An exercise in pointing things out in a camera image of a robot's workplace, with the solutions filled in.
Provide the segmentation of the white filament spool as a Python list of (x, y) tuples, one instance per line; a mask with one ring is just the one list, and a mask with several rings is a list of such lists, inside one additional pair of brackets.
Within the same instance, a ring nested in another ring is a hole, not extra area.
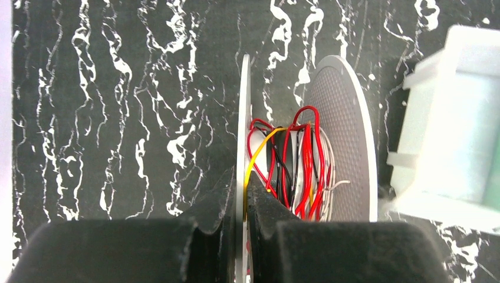
[(284, 127), (260, 136), (251, 119), (249, 55), (242, 62), (237, 135), (235, 279), (251, 279), (248, 185), (252, 173), (288, 211), (310, 222), (374, 222), (377, 162), (367, 103), (351, 65), (324, 57), (305, 106)]

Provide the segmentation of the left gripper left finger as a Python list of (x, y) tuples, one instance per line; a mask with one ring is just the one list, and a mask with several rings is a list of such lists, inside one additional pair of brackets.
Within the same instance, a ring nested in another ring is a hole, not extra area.
[(9, 282), (233, 282), (234, 169), (170, 219), (84, 220), (39, 228)]

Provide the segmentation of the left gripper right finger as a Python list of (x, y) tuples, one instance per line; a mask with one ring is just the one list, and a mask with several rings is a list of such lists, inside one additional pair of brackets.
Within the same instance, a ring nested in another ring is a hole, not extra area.
[(448, 282), (417, 226), (303, 221), (255, 173), (247, 191), (253, 282)]

